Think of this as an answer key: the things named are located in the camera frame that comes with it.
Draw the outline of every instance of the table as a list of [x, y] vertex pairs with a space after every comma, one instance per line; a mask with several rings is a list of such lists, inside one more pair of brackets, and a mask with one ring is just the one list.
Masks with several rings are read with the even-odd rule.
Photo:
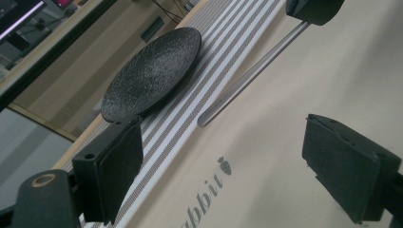
[[[212, 12], [206, 9], [215, 2], [200, 11]], [[192, 129], [141, 203], [123, 208], [129, 216], [118, 226], [360, 227], [302, 159], [305, 118], [333, 118], [403, 156], [401, 7], [399, 1], [346, 1], [329, 24], [308, 28], [214, 122]], [[297, 24], [276, 13], [225, 85]], [[97, 118], [55, 167], [105, 127]], [[230, 175], [221, 170], [223, 161]], [[385, 213], [364, 225], [387, 227], [390, 220]]]

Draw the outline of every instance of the striped cloth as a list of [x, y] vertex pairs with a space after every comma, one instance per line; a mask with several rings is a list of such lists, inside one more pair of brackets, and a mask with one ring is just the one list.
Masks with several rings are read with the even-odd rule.
[[[284, 3], [285, 0], [210, 0], [188, 21], [186, 27], [201, 33], [197, 66], [187, 87], [162, 110], [144, 119], [143, 168], [126, 195], [114, 227], [127, 225], [196, 129], [198, 117], [218, 98]], [[107, 122], [97, 125], [77, 153], [107, 126]], [[71, 162], [63, 168], [70, 170]], [[104, 226], [84, 222], [82, 225]]]

